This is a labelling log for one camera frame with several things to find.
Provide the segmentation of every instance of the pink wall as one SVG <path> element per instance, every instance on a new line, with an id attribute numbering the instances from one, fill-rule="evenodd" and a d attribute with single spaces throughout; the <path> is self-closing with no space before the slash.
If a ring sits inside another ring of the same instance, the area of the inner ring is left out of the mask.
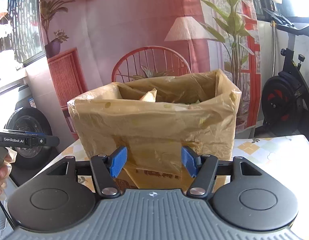
<path id="1" fill-rule="evenodd" d="M 188 60 L 186 41 L 164 39 L 177 17 L 203 22 L 200 0 L 76 0 L 66 6 L 69 12 L 55 15 L 49 34 L 64 29 L 70 37 L 61 51 L 77 47 L 88 89 L 111 82 L 115 64 L 139 47 L 168 47 Z M 195 72 L 209 71 L 206 41 L 194 41 L 192 66 Z"/>

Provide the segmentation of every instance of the table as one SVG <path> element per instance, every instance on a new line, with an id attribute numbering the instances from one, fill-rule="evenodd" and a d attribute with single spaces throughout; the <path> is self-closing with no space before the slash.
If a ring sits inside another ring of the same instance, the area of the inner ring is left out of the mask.
<path id="1" fill-rule="evenodd" d="M 43 170 L 67 155 L 75 156 L 77 161 L 88 160 L 79 139 Z M 232 151 L 234 156 L 250 160 L 296 195 L 299 213 L 291 230 L 302 239 L 309 240 L 309 142 L 305 136 L 235 139 Z M 91 177 L 80 176 L 78 182 L 94 191 Z"/>

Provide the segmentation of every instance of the red cabinet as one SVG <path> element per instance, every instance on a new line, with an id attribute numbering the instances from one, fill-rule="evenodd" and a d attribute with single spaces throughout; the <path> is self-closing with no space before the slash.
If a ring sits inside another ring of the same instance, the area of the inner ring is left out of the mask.
<path id="1" fill-rule="evenodd" d="M 69 100 L 88 91 L 77 48 L 66 50 L 49 58 L 48 65 L 60 107 L 73 137 L 78 139 L 67 106 Z"/>

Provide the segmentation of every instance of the lamp shade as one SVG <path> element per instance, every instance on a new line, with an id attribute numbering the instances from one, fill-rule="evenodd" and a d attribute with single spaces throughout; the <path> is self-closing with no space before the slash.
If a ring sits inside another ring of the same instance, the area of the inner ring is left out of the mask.
<path id="1" fill-rule="evenodd" d="M 184 41 L 196 39 L 216 40 L 193 17 L 178 17 L 173 23 L 164 41 Z"/>

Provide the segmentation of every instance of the chair backrest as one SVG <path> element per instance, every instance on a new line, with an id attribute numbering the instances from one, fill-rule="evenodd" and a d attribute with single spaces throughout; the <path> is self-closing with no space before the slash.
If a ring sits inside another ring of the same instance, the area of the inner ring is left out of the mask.
<path id="1" fill-rule="evenodd" d="M 111 81 L 125 83 L 138 79 L 138 76 L 149 77 L 150 73 L 157 73 L 154 76 L 181 76 L 190 72 L 187 61 L 176 51 L 147 46 L 124 55 L 115 65 Z"/>

